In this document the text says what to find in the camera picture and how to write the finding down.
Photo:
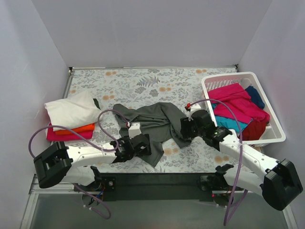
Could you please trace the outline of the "grey t shirt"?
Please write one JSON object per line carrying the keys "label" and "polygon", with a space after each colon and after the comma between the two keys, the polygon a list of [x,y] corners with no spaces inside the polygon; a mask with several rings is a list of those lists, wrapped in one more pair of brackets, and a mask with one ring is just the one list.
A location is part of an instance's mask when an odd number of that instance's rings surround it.
{"label": "grey t shirt", "polygon": [[163,143],[173,139],[179,148],[190,145],[191,141],[183,139],[181,134],[181,119],[186,115],[172,103],[155,103],[138,109],[129,109],[122,104],[113,106],[129,122],[139,123],[143,134],[150,138],[152,154],[141,159],[155,167],[164,154]]}

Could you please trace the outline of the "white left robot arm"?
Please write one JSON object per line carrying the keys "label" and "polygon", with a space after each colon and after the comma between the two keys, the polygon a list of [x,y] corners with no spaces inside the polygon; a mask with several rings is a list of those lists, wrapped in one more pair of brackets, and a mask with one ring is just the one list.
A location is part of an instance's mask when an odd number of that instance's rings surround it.
{"label": "white left robot arm", "polygon": [[136,156],[152,154],[148,134],[139,134],[133,138],[125,136],[118,139],[118,143],[117,149],[114,149],[114,141],[97,149],[55,142],[34,158],[39,187],[46,189],[67,182],[96,191],[101,187],[102,176],[95,165],[123,163]]}

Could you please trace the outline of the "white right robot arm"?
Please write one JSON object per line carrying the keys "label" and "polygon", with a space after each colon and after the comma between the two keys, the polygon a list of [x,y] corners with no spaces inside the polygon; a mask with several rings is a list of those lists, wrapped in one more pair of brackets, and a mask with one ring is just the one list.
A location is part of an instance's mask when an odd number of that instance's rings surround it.
{"label": "white right robot arm", "polygon": [[216,172],[205,178],[210,189],[228,189],[236,185],[263,197],[274,209],[283,210],[299,194],[303,186],[294,164],[284,159],[268,157],[248,145],[241,145],[236,132],[216,126],[206,110],[195,111],[191,117],[181,119],[181,134],[185,139],[200,137],[214,149],[235,159],[241,159],[248,172],[237,166],[217,166]]}

